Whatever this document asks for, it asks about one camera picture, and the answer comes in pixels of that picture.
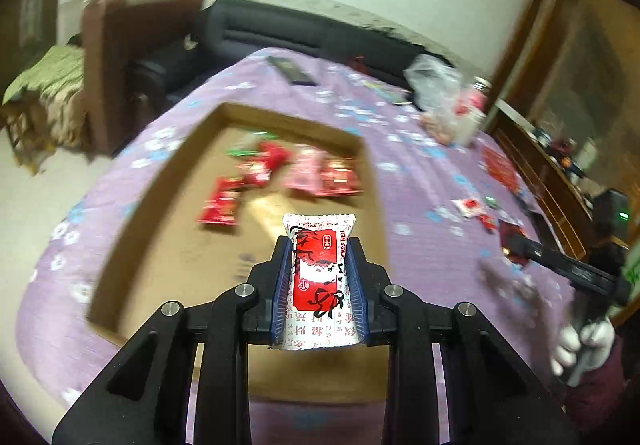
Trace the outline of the white gloved right hand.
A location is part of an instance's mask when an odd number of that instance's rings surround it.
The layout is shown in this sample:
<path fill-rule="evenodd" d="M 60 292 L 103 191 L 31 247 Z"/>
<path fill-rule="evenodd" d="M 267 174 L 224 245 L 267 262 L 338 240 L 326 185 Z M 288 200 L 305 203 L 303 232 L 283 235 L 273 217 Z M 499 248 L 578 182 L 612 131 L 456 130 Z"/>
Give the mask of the white gloved right hand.
<path fill-rule="evenodd" d="M 573 368 L 582 349 L 588 351 L 585 371 L 593 371 L 605 364 L 615 342 L 615 331 L 608 318 L 600 319 L 577 331 L 567 325 L 558 333 L 551 351 L 550 365 L 553 375 L 561 377 L 567 368 Z"/>

